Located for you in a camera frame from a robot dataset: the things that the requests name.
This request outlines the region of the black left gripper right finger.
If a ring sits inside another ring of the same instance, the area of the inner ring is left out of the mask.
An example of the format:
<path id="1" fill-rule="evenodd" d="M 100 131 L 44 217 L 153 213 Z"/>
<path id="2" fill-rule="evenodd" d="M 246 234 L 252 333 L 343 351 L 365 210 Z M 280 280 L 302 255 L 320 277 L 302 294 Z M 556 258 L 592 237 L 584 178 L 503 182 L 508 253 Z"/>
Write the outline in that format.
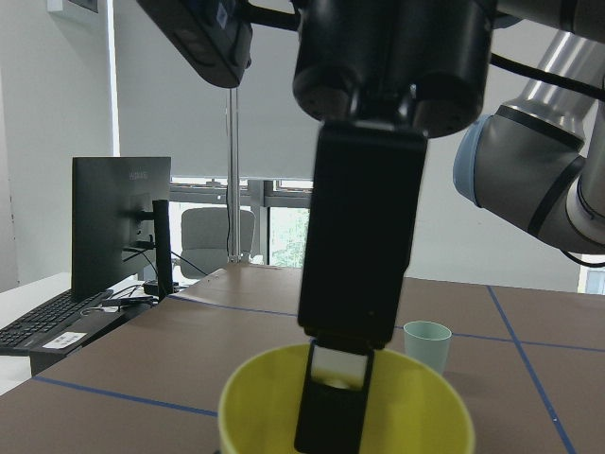
<path id="1" fill-rule="evenodd" d="M 420 132 L 320 128 L 298 309 L 318 345 L 378 350 L 391 341 L 424 162 Z"/>

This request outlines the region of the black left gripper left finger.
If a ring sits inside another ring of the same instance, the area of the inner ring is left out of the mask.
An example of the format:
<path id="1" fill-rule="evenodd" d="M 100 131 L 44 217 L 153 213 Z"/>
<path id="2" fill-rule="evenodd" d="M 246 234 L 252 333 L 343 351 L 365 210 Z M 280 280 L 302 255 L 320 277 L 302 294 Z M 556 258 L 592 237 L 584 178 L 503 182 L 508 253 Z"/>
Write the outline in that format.
<path id="1" fill-rule="evenodd" d="M 358 453 L 372 379 L 372 349 L 337 350 L 312 341 L 294 447 L 300 453 Z"/>

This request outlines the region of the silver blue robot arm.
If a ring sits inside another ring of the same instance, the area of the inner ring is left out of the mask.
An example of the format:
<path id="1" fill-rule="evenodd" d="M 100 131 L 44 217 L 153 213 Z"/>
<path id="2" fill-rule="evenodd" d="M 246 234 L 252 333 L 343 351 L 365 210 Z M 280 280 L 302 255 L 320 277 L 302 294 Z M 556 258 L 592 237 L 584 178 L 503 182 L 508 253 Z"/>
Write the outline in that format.
<path id="1" fill-rule="evenodd" d="M 321 121 L 298 322 L 295 448 L 356 453 L 409 264 L 430 139 L 464 132 L 459 193 L 564 253 L 604 250 L 600 1 L 299 1 L 293 82 Z"/>

